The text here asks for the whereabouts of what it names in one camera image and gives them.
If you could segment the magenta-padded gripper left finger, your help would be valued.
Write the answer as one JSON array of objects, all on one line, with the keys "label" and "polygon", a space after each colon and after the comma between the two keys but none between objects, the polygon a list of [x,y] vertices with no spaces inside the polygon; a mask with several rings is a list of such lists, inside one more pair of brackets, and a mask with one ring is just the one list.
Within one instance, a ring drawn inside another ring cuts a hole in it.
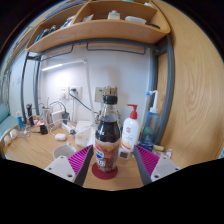
[{"label": "magenta-padded gripper left finger", "polygon": [[89,145],[68,157],[60,155],[45,168],[45,171],[82,186],[85,182],[92,156],[93,146]]}]

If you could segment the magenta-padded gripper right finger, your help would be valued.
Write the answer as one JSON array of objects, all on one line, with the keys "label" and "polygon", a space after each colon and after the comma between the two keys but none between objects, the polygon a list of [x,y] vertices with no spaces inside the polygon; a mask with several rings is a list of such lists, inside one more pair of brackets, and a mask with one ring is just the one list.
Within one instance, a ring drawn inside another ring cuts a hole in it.
[{"label": "magenta-padded gripper right finger", "polygon": [[143,185],[180,170],[180,167],[165,154],[156,155],[140,146],[134,147],[133,154],[137,161]]}]

